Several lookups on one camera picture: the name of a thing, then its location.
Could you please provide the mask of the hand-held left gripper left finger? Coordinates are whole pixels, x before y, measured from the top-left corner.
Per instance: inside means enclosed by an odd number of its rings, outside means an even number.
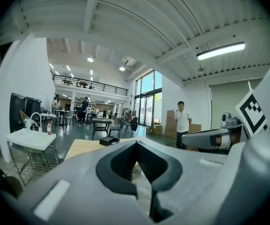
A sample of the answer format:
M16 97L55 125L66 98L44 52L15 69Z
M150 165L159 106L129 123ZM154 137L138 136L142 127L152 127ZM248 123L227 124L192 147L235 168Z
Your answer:
M98 161L126 143L71 157L28 185L19 204L50 225L152 225L134 195L112 192L96 174Z

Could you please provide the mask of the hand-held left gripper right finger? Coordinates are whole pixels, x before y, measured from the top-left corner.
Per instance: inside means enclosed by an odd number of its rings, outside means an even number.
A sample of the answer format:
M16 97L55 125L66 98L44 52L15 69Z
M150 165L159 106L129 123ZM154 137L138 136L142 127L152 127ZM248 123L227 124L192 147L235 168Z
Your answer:
M180 162L182 174L156 196L165 213L160 225L217 225L219 210L233 183L233 152L228 155L181 150L147 138L139 143Z

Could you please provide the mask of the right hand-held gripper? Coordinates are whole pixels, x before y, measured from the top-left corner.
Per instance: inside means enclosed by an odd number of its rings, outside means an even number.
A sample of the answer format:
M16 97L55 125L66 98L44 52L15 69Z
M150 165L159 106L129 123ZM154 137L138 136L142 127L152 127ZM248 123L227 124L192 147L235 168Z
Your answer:
M244 145L228 193L230 225L270 225L270 69L252 95L265 119ZM222 128L187 133L182 135L182 143L203 150L230 149L230 131Z

